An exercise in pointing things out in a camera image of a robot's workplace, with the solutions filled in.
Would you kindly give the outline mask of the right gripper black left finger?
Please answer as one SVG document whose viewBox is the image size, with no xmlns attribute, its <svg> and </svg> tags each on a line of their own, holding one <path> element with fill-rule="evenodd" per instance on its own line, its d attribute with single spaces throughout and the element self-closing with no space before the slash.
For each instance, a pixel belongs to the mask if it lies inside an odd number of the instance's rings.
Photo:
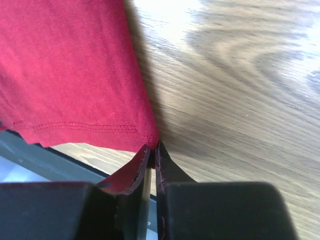
<svg viewBox="0 0 320 240">
<path fill-rule="evenodd" d="M 144 240 L 147 237 L 151 150 L 143 146 L 99 183 L 2 183 L 3 240 Z"/>
</svg>

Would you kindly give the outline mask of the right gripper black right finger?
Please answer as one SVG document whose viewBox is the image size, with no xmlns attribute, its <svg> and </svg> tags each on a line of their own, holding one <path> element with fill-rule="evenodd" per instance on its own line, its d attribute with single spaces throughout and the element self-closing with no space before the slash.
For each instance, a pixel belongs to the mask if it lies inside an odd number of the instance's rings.
<svg viewBox="0 0 320 240">
<path fill-rule="evenodd" d="M 160 240 L 296 240 L 285 201 L 267 182 L 197 182 L 160 142 L 154 156 Z"/>
</svg>

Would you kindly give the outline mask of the red t-shirt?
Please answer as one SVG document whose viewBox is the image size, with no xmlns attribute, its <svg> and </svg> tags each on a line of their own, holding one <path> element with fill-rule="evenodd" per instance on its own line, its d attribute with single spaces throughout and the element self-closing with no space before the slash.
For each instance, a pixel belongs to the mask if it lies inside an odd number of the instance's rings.
<svg viewBox="0 0 320 240">
<path fill-rule="evenodd" d="M 0 128 L 43 147 L 157 146 L 121 0 L 1 1 Z"/>
</svg>

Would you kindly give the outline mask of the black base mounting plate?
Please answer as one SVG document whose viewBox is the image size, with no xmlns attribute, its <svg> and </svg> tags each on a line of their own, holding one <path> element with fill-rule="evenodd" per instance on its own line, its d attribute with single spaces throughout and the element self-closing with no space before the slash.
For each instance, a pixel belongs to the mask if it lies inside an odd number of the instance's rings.
<svg viewBox="0 0 320 240">
<path fill-rule="evenodd" d="M 0 133 L 0 158 L 50 181 L 98 183 L 109 175 L 52 148 L 27 144 L 12 131 Z"/>
</svg>

